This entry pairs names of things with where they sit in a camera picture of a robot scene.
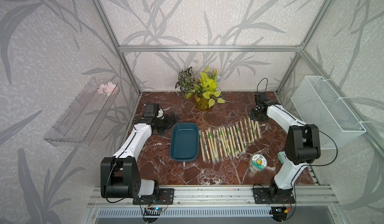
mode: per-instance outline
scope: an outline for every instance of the metal vent grille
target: metal vent grille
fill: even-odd
[[[271,207],[168,207],[161,217],[269,217]],[[138,207],[100,208],[98,218],[140,218]]]

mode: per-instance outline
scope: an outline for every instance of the clear acrylic shelf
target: clear acrylic shelf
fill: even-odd
[[[54,146],[89,146],[120,91],[118,83],[112,82],[116,87],[110,96],[99,94],[99,86],[108,82],[112,81],[92,78],[44,135],[44,140]]]

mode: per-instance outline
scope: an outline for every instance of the white wire mesh basket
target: white wire mesh basket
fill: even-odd
[[[291,97],[300,117],[315,124],[341,147],[366,132],[358,118],[322,76],[306,76]],[[321,149],[335,149],[333,142],[320,135]]]

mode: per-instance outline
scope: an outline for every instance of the plastic jar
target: plastic jar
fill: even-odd
[[[251,159],[248,163],[248,170],[254,174],[259,173],[260,171],[266,168],[267,161],[263,155],[255,153],[251,156]]]

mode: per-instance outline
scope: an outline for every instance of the teal plastic tray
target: teal plastic tray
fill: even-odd
[[[170,157],[179,162],[192,162],[199,154],[199,128],[195,123],[178,123],[173,127]]]

